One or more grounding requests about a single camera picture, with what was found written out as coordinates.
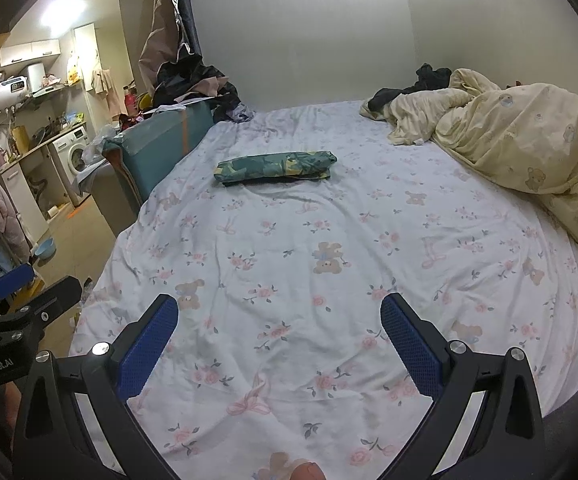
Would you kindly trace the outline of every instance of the blue bowl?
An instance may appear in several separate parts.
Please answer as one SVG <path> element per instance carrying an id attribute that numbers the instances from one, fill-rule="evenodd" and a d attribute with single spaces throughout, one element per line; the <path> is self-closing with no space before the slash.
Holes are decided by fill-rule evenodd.
<path id="1" fill-rule="evenodd" d="M 53 238 L 47 238 L 40 245 L 38 245 L 34 251 L 34 256 L 37 256 L 39 260 L 48 260 L 55 254 L 55 243 Z"/>

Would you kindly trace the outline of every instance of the floral bed sheet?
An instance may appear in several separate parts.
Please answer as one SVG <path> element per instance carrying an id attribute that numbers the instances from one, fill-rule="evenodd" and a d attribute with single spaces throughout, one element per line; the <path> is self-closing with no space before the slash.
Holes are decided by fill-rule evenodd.
<path id="1" fill-rule="evenodd" d="M 128 404 L 182 478 L 288 480 L 304 461 L 377 478 L 430 406 L 380 325 L 394 291 L 473 350 L 524 348 L 543 413 L 578 389 L 578 246 L 434 144 L 390 145 L 389 125 L 358 106 L 214 126 L 118 237 L 83 309 L 72 355 L 112 341 L 158 294 L 178 300 L 178 328 Z M 317 150 L 338 158 L 330 179 L 213 179 L 221 160 Z"/>

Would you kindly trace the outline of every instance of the ceiling light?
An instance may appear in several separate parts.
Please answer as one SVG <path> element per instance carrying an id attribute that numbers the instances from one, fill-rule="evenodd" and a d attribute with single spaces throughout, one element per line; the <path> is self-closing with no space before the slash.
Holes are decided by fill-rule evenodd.
<path id="1" fill-rule="evenodd" d="M 40 22 L 51 29 L 51 37 L 67 32 L 85 10 L 82 0 L 55 0 L 42 15 Z"/>

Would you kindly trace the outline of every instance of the blue gripper pad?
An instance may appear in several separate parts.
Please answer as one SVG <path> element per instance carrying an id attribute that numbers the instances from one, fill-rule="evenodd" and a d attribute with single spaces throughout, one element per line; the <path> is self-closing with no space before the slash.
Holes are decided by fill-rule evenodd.
<path id="1" fill-rule="evenodd" d="M 144 322 L 149 315 L 150 319 L 144 324 L 117 367 L 115 393 L 122 401 L 139 395 L 149 379 L 178 324 L 178 304 L 172 297 L 160 295 L 140 321 L 131 323 L 124 331 L 131 325 L 140 325 L 140 322 Z"/>
<path id="2" fill-rule="evenodd" d="M 4 300 L 9 294 L 20 290 L 35 277 L 34 268 L 24 264 L 0 276 L 0 300 Z"/>
<path id="3" fill-rule="evenodd" d="M 422 321 L 397 293 L 382 300 L 380 319 L 418 391 L 437 400 L 450 368 L 442 334 Z"/>

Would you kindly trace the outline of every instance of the yellow comforter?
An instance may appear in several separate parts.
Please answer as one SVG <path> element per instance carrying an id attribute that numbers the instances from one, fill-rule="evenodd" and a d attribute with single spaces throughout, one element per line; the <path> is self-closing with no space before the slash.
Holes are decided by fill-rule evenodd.
<path id="1" fill-rule="evenodd" d="M 429 95 L 436 92 L 435 98 Z M 449 92 L 420 93 L 425 95 L 419 99 L 417 94 L 397 97 L 382 116 L 371 117 L 365 105 L 360 113 L 393 124 L 394 144 L 430 136 L 492 182 L 532 194 L 578 241 L 577 95 L 544 83 L 501 90 L 466 69 L 451 75 Z M 438 106 L 443 108 L 440 118 Z"/>

